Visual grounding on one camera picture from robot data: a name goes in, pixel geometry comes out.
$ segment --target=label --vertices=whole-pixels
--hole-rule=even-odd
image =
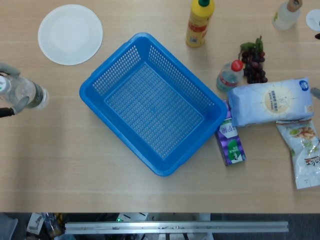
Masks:
[[[243,160],[238,148],[237,141],[235,139],[232,139],[228,143],[228,157],[233,164],[241,162]]]
[[[205,42],[205,36],[208,31],[210,17],[200,17],[193,12],[190,13],[188,29],[186,32],[186,41],[193,47],[198,47]]]
[[[42,88],[38,84],[36,84],[34,82],[32,82],[32,83],[35,86],[35,95],[34,95],[34,99],[26,106],[26,108],[28,108],[28,109],[35,108],[44,99],[44,91],[42,90]]]
[[[290,109],[292,96],[283,87],[270,88],[264,96],[266,108],[274,114],[282,114]]]
[[[0,76],[0,92],[7,88],[7,81],[3,76]]]
[[[219,132],[225,136],[227,139],[236,137],[238,135],[237,129],[232,126],[231,118],[224,120],[219,128]]]
[[[278,19],[278,12],[275,13],[273,21],[276,21]]]
[[[307,166],[320,165],[320,156],[304,159]]]
[[[302,91],[308,91],[309,85],[305,80],[299,81],[299,84],[300,84]]]
[[[313,112],[314,112],[314,108],[312,107],[312,105],[305,106],[305,107],[304,107],[304,111],[305,111],[306,113],[313,113]]]
[[[222,72],[220,72],[219,74],[219,80],[220,82],[225,85],[225,86],[228,86],[228,87],[235,87],[238,83],[237,82],[229,82],[227,81],[223,76],[222,76]]]

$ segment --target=blue plastic basket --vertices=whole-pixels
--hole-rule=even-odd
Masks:
[[[148,33],[97,68],[80,97],[160,176],[184,164],[227,115],[225,104]]]

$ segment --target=bottle cap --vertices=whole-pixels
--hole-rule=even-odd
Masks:
[[[0,94],[5,94],[10,88],[9,79],[0,75]]]
[[[235,60],[231,64],[232,71],[240,72],[244,68],[244,64],[240,60]]]
[[[289,12],[296,12],[301,8],[302,6],[302,0],[289,0],[288,5],[286,8],[289,10]]]
[[[206,7],[210,4],[210,0],[199,0],[199,5],[201,7]]]

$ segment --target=floor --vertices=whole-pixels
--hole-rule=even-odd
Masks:
[[[288,221],[287,233],[214,234],[214,240],[319,240],[320,214],[212,214],[212,221]]]

